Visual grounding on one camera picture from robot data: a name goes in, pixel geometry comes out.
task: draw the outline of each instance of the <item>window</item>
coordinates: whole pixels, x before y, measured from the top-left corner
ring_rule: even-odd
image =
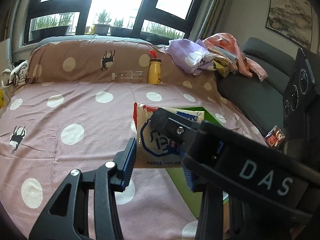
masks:
[[[154,44],[190,35],[202,0],[31,0],[24,41],[97,33]]]

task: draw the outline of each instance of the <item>curtain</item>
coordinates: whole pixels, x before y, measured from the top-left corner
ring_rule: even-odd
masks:
[[[232,0],[203,0],[190,40],[205,39],[221,29]]]

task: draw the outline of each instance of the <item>gray sofa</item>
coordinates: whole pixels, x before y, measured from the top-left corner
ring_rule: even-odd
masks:
[[[283,129],[282,95],[295,60],[283,51],[250,38],[243,46],[244,54],[259,63],[268,73],[260,82],[256,75],[247,78],[240,73],[218,81],[220,94],[232,101],[265,136],[274,125]]]

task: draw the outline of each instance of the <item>bed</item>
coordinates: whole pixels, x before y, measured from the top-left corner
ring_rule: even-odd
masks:
[[[148,84],[147,75],[142,84],[111,81],[111,73],[147,73],[151,49],[162,60],[160,85]],[[26,237],[68,172],[98,168],[136,137],[135,102],[202,106],[224,127],[265,144],[258,129],[217,92],[214,72],[186,74],[164,47],[120,40],[49,42],[33,51],[28,84],[16,88],[0,119],[0,201]],[[124,239],[194,238],[196,218],[165,169],[134,169],[116,198]],[[89,198],[94,238],[92,211]]]

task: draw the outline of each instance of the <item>clear plastic bottle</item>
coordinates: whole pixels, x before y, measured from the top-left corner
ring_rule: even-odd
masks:
[[[121,71],[119,73],[112,73],[111,80],[118,81],[120,83],[143,83],[144,72],[126,70],[126,71]]]

